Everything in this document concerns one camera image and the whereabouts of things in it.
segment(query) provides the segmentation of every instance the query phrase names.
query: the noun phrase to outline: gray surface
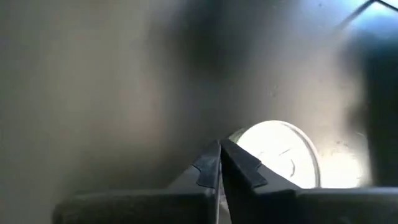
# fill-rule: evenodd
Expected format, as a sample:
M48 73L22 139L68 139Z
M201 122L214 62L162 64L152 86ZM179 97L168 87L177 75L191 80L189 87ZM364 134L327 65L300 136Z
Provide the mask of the gray surface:
M165 186L211 139L267 119L313 139L325 186L370 184L367 76L342 55L385 9L336 29L364 2L3 1L1 222Z

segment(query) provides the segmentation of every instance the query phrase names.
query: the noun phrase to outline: blurry background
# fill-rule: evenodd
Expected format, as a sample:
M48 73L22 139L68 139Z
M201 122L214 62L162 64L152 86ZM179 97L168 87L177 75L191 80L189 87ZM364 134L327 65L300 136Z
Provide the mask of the blurry background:
M0 3L1 223L166 186L210 140L308 134L324 187L397 185L395 0Z

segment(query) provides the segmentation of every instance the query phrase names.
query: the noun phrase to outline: metal surface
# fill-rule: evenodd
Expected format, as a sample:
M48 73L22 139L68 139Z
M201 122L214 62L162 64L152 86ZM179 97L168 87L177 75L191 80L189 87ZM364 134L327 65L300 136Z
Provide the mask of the metal surface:
M48 223L75 192L165 186L203 144L269 119L308 134L327 186L371 184L366 136L394 170L394 80L377 95L350 52L398 21L378 3L351 16L364 3L2 1L1 222ZM390 100L362 116L377 96Z

